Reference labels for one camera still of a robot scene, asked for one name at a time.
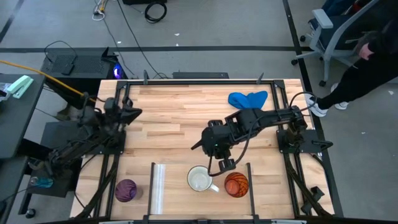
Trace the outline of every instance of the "blue towel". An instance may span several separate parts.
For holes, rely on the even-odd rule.
[[[231,93],[228,97],[228,103],[237,109],[248,109],[248,108],[259,108],[261,109],[268,93],[266,91],[260,91],[258,93],[249,93],[247,96],[242,93]]]

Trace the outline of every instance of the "black pants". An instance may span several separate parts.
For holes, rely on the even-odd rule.
[[[394,58],[371,57],[360,59],[345,71],[338,87],[328,96],[318,99],[320,109],[356,100],[375,88],[398,77],[398,63]]]

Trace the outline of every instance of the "black box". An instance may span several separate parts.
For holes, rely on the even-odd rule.
[[[40,70],[82,93],[87,92],[93,96],[98,94],[101,80],[116,79],[113,75],[113,68],[116,63],[103,60],[103,51],[77,50],[76,53],[77,57],[70,49],[49,49],[48,57],[51,61],[45,58]],[[65,73],[65,68],[70,64],[73,64],[70,74],[63,74]],[[128,79],[128,77],[123,74],[121,79]],[[69,104],[77,109],[82,108],[83,100],[78,94],[52,80],[46,79],[45,83]]]

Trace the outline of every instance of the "mug handle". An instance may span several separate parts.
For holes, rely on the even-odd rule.
[[[209,187],[209,189],[211,189],[211,190],[213,190],[213,191],[215,191],[215,192],[219,192],[219,191],[220,191],[220,189],[219,189],[216,185],[214,185],[214,184],[211,184],[210,187]]]

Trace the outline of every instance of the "purple ball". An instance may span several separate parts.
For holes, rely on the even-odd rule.
[[[120,202],[129,202],[137,194],[137,185],[132,180],[124,179],[117,184],[114,194]]]

